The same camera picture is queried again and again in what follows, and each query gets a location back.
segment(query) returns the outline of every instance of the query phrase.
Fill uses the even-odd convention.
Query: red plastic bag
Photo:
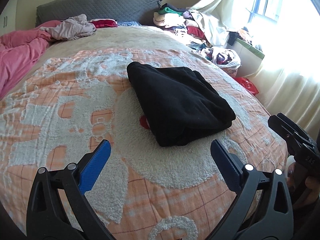
[[[242,85],[245,89],[247,89],[251,94],[254,96],[259,94],[258,89],[255,87],[255,85],[247,78],[233,78],[235,81],[237,81],[240,85]]]

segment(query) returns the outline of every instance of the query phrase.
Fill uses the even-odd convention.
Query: hand
[[[292,178],[292,174],[294,172],[294,167],[295,167],[295,162],[292,163],[289,167],[288,167],[288,178],[287,178],[287,185],[288,188],[290,187],[295,187],[293,178]],[[306,187],[311,189],[312,191],[310,192],[310,194],[308,195],[308,197],[300,204],[298,205],[293,205],[293,209],[298,209],[301,208],[303,206],[309,205],[314,203],[320,194],[320,182],[314,178],[314,177],[307,177],[306,181],[305,181]]]

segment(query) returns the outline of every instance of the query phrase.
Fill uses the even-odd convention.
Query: green cloth
[[[176,14],[179,14],[182,16],[183,13],[179,13],[179,12],[176,12],[174,10],[171,10],[169,7],[165,7],[164,9],[158,11],[158,14],[166,14],[166,13],[176,13]]]

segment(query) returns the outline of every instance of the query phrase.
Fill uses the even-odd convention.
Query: red pillow
[[[117,22],[113,19],[94,19],[91,20],[90,23],[92,23],[96,29],[118,27]]]
[[[193,26],[187,26],[187,30],[188,30],[188,34],[193,35],[199,39],[205,40],[204,33],[199,28],[193,27]]]

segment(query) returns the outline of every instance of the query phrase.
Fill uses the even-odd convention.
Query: blue gripper pad
[[[239,194],[242,190],[243,176],[241,160],[237,155],[228,153],[219,140],[211,143],[210,152],[229,190]]]
[[[80,173],[79,189],[83,195],[85,192],[92,190],[110,154],[111,145],[106,140]]]

